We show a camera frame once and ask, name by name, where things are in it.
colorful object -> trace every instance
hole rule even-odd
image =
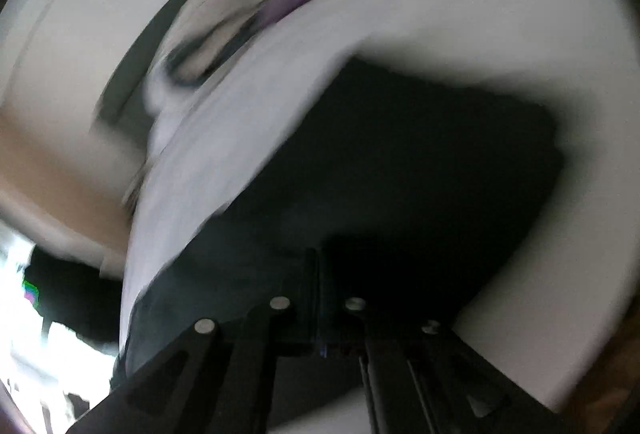
[[[40,292],[38,288],[28,281],[23,281],[22,289],[24,290],[24,298],[31,302],[31,305],[34,308],[38,307],[38,297],[40,296]]]

metal screw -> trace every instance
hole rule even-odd
[[[287,309],[289,306],[291,306],[291,301],[283,296],[274,297],[273,299],[271,299],[269,306],[271,306],[272,309]]]
[[[360,297],[349,297],[344,301],[344,307],[349,311],[362,311],[367,306],[367,301]]]
[[[428,335],[437,335],[440,329],[440,323],[437,320],[428,320],[427,324],[422,326],[422,333]]]
[[[193,328],[201,335],[208,335],[216,328],[216,323],[211,319],[200,319],[195,323]]]

black metal bracket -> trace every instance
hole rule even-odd
[[[313,353],[359,358],[374,434],[569,432],[450,330],[374,309],[308,261],[318,305],[280,295],[241,323],[197,321],[68,432],[263,433],[277,358]]]

white cloth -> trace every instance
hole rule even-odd
[[[458,325],[516,383],[556,403],[605,340],[635,270],[640,68],[622,0],[313,0],[269,28],[148,175],[121,344],[136,297],[250,182],[355,50],[505,91],[536,85],[531,96],[571,122],[560,145],[574,161],[558,195]]]
[[[180,68],[183,75],[198,77],[217,52],[248,18],[251,10],[264,0],[188,0],[166,33],[154,57],[144,84],[145,109],[156,117],[148,144],[148,159],[153,161],[171,141],[182,120],[214,89],[235,64],[236,56],[220,67],[197,90],[176,87],[166,71],[166,56],[176,46],[198,37],[220,23],[206,43]]]

